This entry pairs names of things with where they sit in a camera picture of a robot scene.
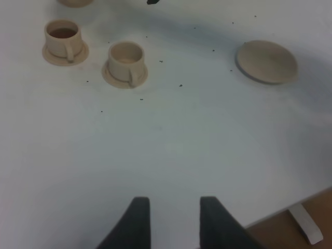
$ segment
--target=cup handle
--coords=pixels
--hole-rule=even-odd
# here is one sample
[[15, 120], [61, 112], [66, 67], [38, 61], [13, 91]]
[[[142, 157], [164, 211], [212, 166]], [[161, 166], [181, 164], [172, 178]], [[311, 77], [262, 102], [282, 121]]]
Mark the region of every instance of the cup handle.
[[135, 73], [132, 69], [130, 69], [130, 81], [129, 81], [129, 85], [134, 88], [138, 85], [139, 83], [139, 77], [137, 75], [137, 73]]
[[71, 46], [70, 42], [66, 42], [64, 45], [66, 47], [67, 60], [69, 62], [73, 62], [74, 61], [74, 53], [73, 53], [73, 49], [72, 49], [72, 46]]

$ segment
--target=table surface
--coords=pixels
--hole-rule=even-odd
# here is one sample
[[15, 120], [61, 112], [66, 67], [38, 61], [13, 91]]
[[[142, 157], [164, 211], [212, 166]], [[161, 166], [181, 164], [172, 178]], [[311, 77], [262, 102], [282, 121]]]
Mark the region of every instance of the table surface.
[[[148, 196], [152, 247], [195, 249], [201, 196], [247, 226], [330, 187], [331, 12], [328, 0], [1, 1], [1, 247], [92, 249]], [[84, 63], [44, 61], [56, 18], [81, 25]], [[234, 56], [254, 39], [290, 49], [298, 81], [242, 75]], [[101, 75], [120, 40], [145, 49], [133, 90]]]

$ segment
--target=saucer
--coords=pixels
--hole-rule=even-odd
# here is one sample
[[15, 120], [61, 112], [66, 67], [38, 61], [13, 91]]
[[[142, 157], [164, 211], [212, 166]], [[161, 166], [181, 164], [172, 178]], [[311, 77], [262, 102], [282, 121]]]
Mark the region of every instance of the saucer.
[[110, 85], [112, 85], [116, 88], [120, 88], [120, 89], [132, 89], [132, 88], [139, 87], [140, 85], [142, 85], [146, 81], [147, 75], [148, 75], [147, 67], [146, 67], [146, 65], [144, 65], [144, 74], [143, 74], [143, 76], [140, 77], [138, 85], [135, 86], [135, 87], [132, 87], [129, 84], [129, 82], [118, 80], [118, 79], [114, 78], [112, 76], [112, 74], [110, 74], [110, 72], [108, 70], [108, 61], [103, 66], [102, 74], [103, 74], [104, 80], [107, 83], [109, 83]]
[[89, 47], [88, 45], [83, 41], [83, 48], [82, 51], [74, 57], [73, 62], [69, 62], [67, 58], [61, 58], [61, 57], [56, 57], [52, 55], [46, 45], [43, 47], [43, 56], [44, 59], [47, 60], [49, 63], [56, 65], [56, 66], [73, 66], [77, 65], [81, 62], [83, 62], [89, 55]]
[[245, 43], [238, 51], [237, 64], [247, 76], [268, 84], [294, 81], [298, 76], [297, 62], [292, 53], [270, 41]]

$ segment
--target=cup with liquid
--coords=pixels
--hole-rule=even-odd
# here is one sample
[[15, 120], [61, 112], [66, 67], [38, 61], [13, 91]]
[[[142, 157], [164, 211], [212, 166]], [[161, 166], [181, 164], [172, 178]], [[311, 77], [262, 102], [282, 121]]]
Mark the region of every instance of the cup with liquid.
[[75, 57], [81, 53], [84, 42], [82, 41], [79, 26], [66, 19], [57, 19], [45, 26], [46, 49], [50, 56], [64, 58], [68, 63], [73, 63]]

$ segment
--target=beige cup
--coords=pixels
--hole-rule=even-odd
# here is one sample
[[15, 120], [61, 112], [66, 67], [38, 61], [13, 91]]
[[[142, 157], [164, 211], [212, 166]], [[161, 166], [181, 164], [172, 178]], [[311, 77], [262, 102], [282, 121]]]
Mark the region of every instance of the beige cup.
[[[60, 29], [69, 29], [75, 34], [68, 38], [59, 38], [51, 36], [52, 32]], [[54, 56], [66, 58], [69, 63], [74, 61], [74, 57], [78, 55], [83, 48], [81, 30], [79, 26], [70, 20], [57, 19], [49, 22], [45, 26], [45, 37], [47, 50]]]
[[114, 78], [128, 82], [131, 87], [140, 85], [146, 74], [143, 48], [131, 41], [112, 45], [108, 51], [108, 70]]

